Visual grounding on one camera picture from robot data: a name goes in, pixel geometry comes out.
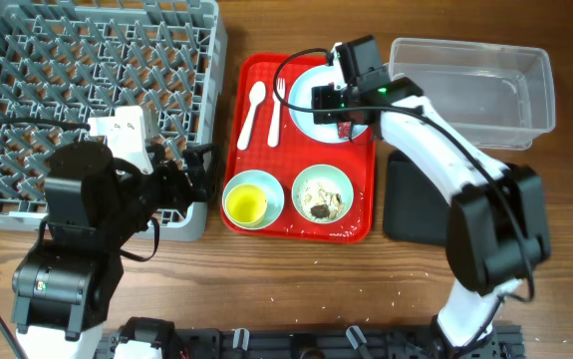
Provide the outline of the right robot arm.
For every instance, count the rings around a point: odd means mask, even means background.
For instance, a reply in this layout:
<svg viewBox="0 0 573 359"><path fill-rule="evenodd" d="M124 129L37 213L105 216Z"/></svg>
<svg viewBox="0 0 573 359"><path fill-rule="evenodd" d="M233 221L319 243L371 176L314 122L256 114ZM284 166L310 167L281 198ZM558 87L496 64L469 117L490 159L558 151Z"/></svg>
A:
<svg viewBox="0 0 573 359"><path fill-rule="evenodd" d="M373 36L326 52L330 85L314 90L317 124L376 125L431 182L448 205L446 258L455 282L436 316L447 356L460 357L488 337L505 298L521 283L535 292L533 271L551 254L540 176L506 165L468 142L411 79L394 80Z"/></svg>

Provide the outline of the red sauce packet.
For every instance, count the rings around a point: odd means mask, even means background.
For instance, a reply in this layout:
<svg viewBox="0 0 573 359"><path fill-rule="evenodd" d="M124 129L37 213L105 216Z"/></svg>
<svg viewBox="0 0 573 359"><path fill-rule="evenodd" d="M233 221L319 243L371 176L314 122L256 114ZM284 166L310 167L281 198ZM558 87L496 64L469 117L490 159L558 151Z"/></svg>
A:
<svg viewBox="0 0 573 359"><path fill-rule="evenodd" d="M338 123L337 131L339 139L349 139L352 134L352 124L350 122Z"/></svg>

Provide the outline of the light green bowl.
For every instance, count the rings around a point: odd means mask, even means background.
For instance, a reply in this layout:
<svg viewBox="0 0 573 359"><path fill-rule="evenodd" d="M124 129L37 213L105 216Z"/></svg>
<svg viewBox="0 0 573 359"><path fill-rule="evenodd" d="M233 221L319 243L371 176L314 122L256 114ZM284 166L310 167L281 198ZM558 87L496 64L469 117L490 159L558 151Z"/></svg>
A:
<svg viewBox="0 0 573 359"><path fill-rule="evenodd" d="M329 224L346 216L354 201L354 188L347 175L330 165L313 165L294 179L292 202L306 220Z"/></svg>

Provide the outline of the yellow plastic cup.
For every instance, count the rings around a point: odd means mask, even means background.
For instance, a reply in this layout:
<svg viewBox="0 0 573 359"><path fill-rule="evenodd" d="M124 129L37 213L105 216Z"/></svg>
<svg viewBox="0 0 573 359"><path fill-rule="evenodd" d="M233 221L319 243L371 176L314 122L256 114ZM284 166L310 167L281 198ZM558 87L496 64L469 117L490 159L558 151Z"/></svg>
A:
<svg viewBox="0 0 573 359"><path fill-rule="evenodd" d="M231 189L224 199L227 216L241 227L256 227L263 220L268 207L265 192L257 185L244 183Z"/></svg>

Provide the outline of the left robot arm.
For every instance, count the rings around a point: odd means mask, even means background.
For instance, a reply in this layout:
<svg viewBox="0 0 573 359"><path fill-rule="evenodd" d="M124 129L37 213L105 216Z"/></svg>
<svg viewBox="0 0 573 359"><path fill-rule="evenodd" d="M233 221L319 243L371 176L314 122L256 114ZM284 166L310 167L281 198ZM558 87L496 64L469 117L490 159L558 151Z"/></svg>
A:
<svg viewBox="0 0 573 359"><path fill-rule="evenodd" d="M156 166L143 174L99 142L59 148L49 159L48 213L39 237L14 272L12 321L26 358L91 358L103 337L110 302L124 274L124 250L136 233L153 230L161 208L185 212L212 199L220 148L184 151L180 169L154 146Z"/></svg>

